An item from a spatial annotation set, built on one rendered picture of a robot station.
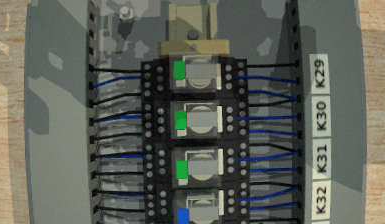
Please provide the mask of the grey relay with blue button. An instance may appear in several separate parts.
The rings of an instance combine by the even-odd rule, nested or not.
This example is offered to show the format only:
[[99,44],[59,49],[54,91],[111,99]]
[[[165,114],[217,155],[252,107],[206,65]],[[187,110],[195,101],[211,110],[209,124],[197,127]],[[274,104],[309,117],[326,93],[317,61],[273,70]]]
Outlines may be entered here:
[[222,224],[218,188],[176,189],[173,220],[174,224]]

